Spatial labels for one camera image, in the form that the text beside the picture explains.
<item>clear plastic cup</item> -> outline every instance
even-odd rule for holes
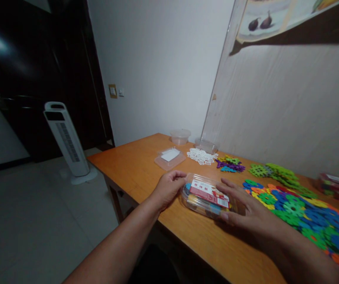
[[[176,145],[185,145],[191,133],[187,129],[175,129],[172,130],[170,134],[173,143]]]

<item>wooden table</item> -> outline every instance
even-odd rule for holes
[[[88,157],[89,161],[105,175],[109,191],[116,201],[114,209],[120,222],[123,220],[123,215],[116,191],[125,192],[133,202],[138,204],[143,202],[154,190],[161,175],[165,173],[154,163],[154,159],[159,151],[173,146],[175,145],[169,136],[158,133]],[[176,147],[186,155],[194,144],[187,143]],[[225,155],[223,152],[218,153],[222,157]],[[244,166],[253,163],[247,159],[239,159]],[[255,178],[247,170],[240,174],[221,172],[216,168],[216,163],[211,166],[200,166],[190,158],[175,169],[214,180],[225,177],[238,185],[241,185],[245,179],[263,185],[268,183],[280,185],[270,178]],[[303,186],[313,189],[321,200],[339,209],[338,200],[320,194],[313,188],[315,182],[313,179],[297,176]],[[218,273],[231,283],[285,283],[272,260],[248,244],[248,236],[242,230],[221,225],[185,208],[179,198],[160,215],[158,221]]]

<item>baseboard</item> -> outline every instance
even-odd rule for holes
[[[29,163],[29,162],[32,162],[32,161],[33,161],[32,157],[27,157],[27,158],[23,158],[23,159],[10,161],[10,162],[7,162],[7,163],[0,164],[0,170],[5,170],[7,168],[12,168],[14,166],[19,166],[19,165],[26,164],[26,163]]]

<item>white tower fan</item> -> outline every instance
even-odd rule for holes
[[[43,113],[72,172],[71,183],[78,185],[94,179],[97,171],[94,167],[88,166],[66,105],[60,102],[47,102]]]

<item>left hand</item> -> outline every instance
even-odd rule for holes
[[[159,207],[160,211],[166,209],[167,205],[175,198],[179,189],[185,185],[185,177],[186,173],[174,170],[165,173],[159,179],[149,198]]]

